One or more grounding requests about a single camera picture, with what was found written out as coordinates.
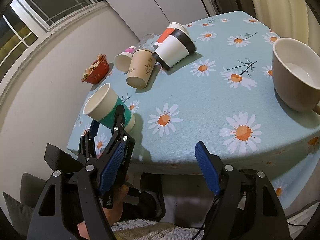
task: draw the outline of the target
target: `large bowl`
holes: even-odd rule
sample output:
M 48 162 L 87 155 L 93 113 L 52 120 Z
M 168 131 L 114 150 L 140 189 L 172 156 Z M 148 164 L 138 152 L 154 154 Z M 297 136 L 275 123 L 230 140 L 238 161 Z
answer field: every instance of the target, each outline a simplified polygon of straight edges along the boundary
M 98 84 L 103 77 L 108 73 L 109 71 L 109 64 L 106 60 L 106 55 L 103 54 L 103 58 L 100 61 L 99 65 L 96 66 L 96 68 L 90 73 L 89 76 L 87 76 L 86 79 L 81 80 L 81 82 L 87 82 L 90 84 Z

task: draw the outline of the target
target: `table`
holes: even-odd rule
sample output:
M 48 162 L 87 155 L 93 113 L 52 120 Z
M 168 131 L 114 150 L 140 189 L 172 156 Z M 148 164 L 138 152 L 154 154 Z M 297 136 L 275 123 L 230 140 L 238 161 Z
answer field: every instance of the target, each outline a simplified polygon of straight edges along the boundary
M 264 171 L 283 208 L 288 207 L 319 160 L 320 118 L 293 111 L 275 93 L 271 62 L 278 36 L 242 11 L 186 27 L 196 53 L 168 72 L 156 65 L 140 90 L 128 86 L 125 74 L 114 67 L 86 101 L 110 82 L 134 113 L 133 171 L 201 174 L 194 148 L 202 140 L 224 163 Z M 82 111 L 68 143 L 73 152 L 92 120 Z M 110 137 L 100 125 L 97 153 Z

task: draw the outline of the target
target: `white paper cup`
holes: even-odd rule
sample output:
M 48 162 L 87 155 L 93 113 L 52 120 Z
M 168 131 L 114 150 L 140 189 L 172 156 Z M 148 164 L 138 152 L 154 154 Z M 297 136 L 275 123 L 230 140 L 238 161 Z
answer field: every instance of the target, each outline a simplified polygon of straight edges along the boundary
M 129 132 L 134 126 L 135 117 L 111 88 L 110 83 L 104 84 L 93 93 L 84 106 L 83 114 L 112 129 L 118 105 L 124 106 L 124 130 Z
M 189 35 L 182 30 L 175 29 L 152 56 L 165 70 L 169 70 L 174 64 L 195 51 L 196 46 Z
M 164 30 L 164 32 L 160 35 L 160 37 L 156 40 L 153 47 L 158 48 L 162 42 L 174 31 L 174 29 L 179 29 L 184 31 L 187 35 L 189 35 L 187 29 L 180 23 L 170 23 L 169 26 Z
M 147 86 L 156 60 L 152 52 L 147 49 L 138 49 L 133 53 L 130 68 L 127 74 L 127 84 L 133 88 L 143 89 Z
M 115 57 L 114 63 L 117 69 L 122 72 L 128 72 L 135 48 L 135 46 L 131 46 Z

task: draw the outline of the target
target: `white wall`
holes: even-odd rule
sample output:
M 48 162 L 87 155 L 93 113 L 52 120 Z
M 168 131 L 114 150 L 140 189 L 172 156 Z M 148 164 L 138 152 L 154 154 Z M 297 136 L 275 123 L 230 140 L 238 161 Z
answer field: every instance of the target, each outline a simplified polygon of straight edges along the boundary
M 98 53 L 108 61 L 138 42 L 110 7 L 67 27 L 29 62 L 0 109 L 0 191 L 20 200 L 24 172 L 48 179 L 47 143 L 66 151 L 73 125 L 91 88 L 81 76 Z M 0 205 L 7 214 L 2 194 Z

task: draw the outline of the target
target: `pink and white cup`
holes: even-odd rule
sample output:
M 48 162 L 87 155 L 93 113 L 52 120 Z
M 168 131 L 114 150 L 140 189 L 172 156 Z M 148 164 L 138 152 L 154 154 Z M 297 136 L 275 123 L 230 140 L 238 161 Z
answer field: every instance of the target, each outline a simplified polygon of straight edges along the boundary
M 135 46 L 131 46 L 127 48 L 124 52 L 121 52 L 115 57 L 114 64 L 117 69 L 122 72 L 128 72 L 130 63 L 132 60 L 132 54 L 135 50 Z
M 189 35 L 187 29 L 180 23 L 170 23 L 170 25 L 164 30 L 164 32 L 160 35 L 160 37 L 156 40 L 153 47 L 158 48 L 162 42 L 174 31 L 174 29 L 179 29 Z

